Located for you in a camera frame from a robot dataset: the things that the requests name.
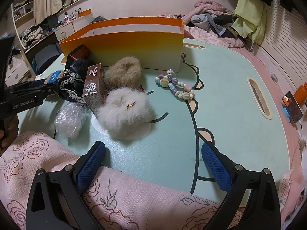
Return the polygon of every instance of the cartoon table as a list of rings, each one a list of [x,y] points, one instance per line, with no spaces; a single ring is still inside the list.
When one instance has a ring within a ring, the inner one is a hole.
[[[276,106],[261,77],[247,59],[230,49],[190,39],[185,42],[206,48],[182,49],[177,78],[194,86],[193,100],[178,99],[169,88],[156,85],[154,78],[165,71],[143,69],[142,87],[154,108],[154,123],[129,139],[114,140],[88,112],[77,139],[68,141],[57,134],[56,140],[77,154],[86,153],[95,141],[103,141],[108,148],[104,165],[218,202],[222,202],[225,193],[219,190],[202,160],[200,149],[205,140],[212,141],[222,154],[247,170],[269,168],[278,182],[289,170],[287,142]],[[49,74],[63,68],[60,58],[49,68]],[[255,102],[248,77],[259,84],[271,110],[271,120],[262,115]],[[63,101],[47,100],[19,115],[21,131],[45,131],[53,137],[52,123]]]

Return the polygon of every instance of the brown product box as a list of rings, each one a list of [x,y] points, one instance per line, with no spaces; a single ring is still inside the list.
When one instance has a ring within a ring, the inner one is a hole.
[[[103,81],[104,69],[102,64],[88,68],[82,97],[97,117],[97,109],[104,104],[106,85]]]

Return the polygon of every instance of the bead bracelet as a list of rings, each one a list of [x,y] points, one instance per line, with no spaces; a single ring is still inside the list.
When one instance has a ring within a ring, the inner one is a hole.
[[[163,74],[160,74],[158,77],[156,77],[155,82],[162,87],[169,87],[171,92],[178,98],[189,100],[195,96],[192,86],[178,81],[178,79],[176,79],[176,74],[171,69],[167,71],[167,75],[164,76]],[[178,91],[175,88],[175,85],[184,88],[185,92],[181,93],[181,91]]]

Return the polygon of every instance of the yellow green cloth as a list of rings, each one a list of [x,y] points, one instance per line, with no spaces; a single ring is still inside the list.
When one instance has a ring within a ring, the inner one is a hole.
[[[239,0],[233,12],[238,18],[231,27],[243,38],[248,36],[260,45],[266,27],[266,13],[267,5],[260,0]]]

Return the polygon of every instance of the beige curtain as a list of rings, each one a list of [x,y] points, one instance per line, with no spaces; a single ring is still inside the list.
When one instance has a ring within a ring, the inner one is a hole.
[[[40,24],[45,18],[62,8],[62,0],[34,0],[34,23]]]

